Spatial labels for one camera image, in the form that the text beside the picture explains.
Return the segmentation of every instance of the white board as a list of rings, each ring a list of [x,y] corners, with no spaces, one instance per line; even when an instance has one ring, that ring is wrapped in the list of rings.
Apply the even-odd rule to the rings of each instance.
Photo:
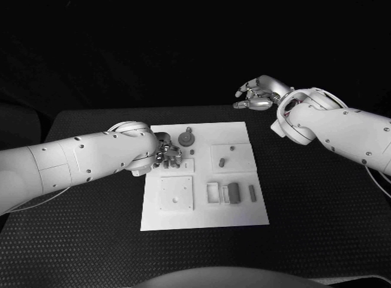
[[[195,143],[190,147],[182,147],[179,145],[179,135],[187,127],[192,128]],[[249,172],[236,173],[213,173],[212,171],[212,145],[236,146],[238,144],[249,144],[245,123],[225,122],[156,125],[151,126],[150,129],[153,132],[166,132],[170,134],[173,145],[182,149],[183,158],[192,159],[193,161],[187,161],[187,163],[190,163],[187,171],[179,172],[177,169],[174,172],[173,169],[176,168],[169,168],[166,169],[167,171],[164,171],[164,169],[158,167],[145,175],[141,231],[267,225],[267,209],[255,169]],[[192,176],[193,207],[184,212],[163,211],[158,209],[158,181],[160,178],[167,176]],[[222,193],[219,192],[219,204],[207,204],[206,183],[209,182],[218,183],[219,191],[222,191],[222,186],[236,182],[241,192],[241,203],[225,204]],[[249,185],[252,185],[255,189],[255,202],[252,202],[249,198]]]

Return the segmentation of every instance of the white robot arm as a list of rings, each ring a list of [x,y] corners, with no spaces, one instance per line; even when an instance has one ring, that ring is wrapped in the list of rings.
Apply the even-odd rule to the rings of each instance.
[[[271,125],[280,137],[307,145],[317,137],[323,146],[360,165],[391,176],[391,119],[353,108],[319,88],[287,87],[268,76],[259,76],[236,91],[246,100],[233,108],[267,110],[278,105]]]
[[[122,169],[140,176],[180,151],[167,133],[141,122],[109,131],[0,151],[0,215],[37,196],[102,178]]]

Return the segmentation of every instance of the table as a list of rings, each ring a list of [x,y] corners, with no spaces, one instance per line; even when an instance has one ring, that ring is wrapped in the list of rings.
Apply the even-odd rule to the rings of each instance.
[[[62,112],[46,142],[122,121],[245,121],[271,224],[140,232],[144,177],[122,171],[10,215],[0,235],[1,287],[128,287],[205,266],[391,279],[391,208],[363,166],[317,140],[301,146],[280,138],[274,120],[274,110],[231,106]]]

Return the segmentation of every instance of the robotic hand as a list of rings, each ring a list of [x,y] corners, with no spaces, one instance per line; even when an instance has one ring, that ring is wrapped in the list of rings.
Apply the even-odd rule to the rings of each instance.
[[[235,109],[267,110],[277,104],[271,125],[280,137],[307,145],[317,137],[323,146],[356,163],[391,176],[391,119],[353,108],[319,88],[294,90],[259,76],[239,87],[246,99]]]
[[[0,215],[34,197],[130,170],[134,176],[164,163],[180,165],[167,133],[141,122],[108,131],[0,151]]]

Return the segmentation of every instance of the textured table surface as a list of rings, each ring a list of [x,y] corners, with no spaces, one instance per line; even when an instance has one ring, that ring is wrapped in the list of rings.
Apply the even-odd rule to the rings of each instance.
[[[140,232],[144,176],[122,171],[10,215],[0,235],[1,287],[128,287],[203,266],[391,279],[391,208],[363,166],[317,140],[301,146],[280,138],[274,120],[274,108],[231,106],[62,112],[47,142],[122,121],[245,121],[271,224]]]

